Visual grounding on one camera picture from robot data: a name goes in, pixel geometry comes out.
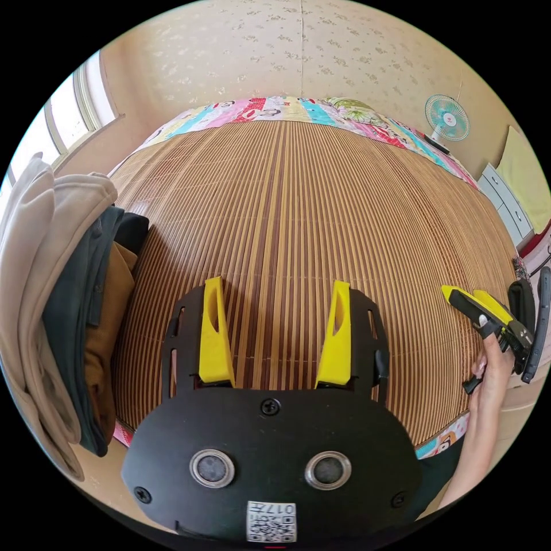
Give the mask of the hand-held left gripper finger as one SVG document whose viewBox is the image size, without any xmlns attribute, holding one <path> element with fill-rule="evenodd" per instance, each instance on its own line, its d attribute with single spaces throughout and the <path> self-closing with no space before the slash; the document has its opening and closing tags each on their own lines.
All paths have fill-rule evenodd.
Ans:
<svg viewBox="0 0 551 551">
<path fill-rule="evenodd" d="M 351 379 L 350 285 L 333 284 L 325 338 L 318 363 L 315 388 L 345 387 Z"/>
</svg>

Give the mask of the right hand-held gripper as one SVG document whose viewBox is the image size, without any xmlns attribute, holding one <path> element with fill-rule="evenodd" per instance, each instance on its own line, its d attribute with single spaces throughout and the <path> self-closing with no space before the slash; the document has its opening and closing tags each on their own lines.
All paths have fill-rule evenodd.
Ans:
<svg viewBox="0 0 551 551">
<path fill-rule="evenodd" d="M 449 305 L 463 314 L 480 337 L 493 332 L 503 352 L 511 350 L 513 374 L 529 384 L 537 371 L 536 309 L 530 284 L 519 280 L 510 285 L 505 306 L 486 291 L 472 293 L 457 286 L 442 285 L 441 291 Z"/>
</svg>

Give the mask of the person's right hand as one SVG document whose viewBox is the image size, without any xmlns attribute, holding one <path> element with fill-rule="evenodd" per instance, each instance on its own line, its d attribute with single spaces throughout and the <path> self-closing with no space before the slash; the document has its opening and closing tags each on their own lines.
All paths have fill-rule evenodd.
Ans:
<svg viewBox="0 0 551 551">
<path fill-rule="evenodd" d="M 469 413 L 473 420 L 498 416 L 505 400 L 514 361 L 510 350 L 501 350 L 493 332 L 482 340 L 482 349 L 472 366 L 472 374 L 477 383 L 469 399 Z"/>
</svg>

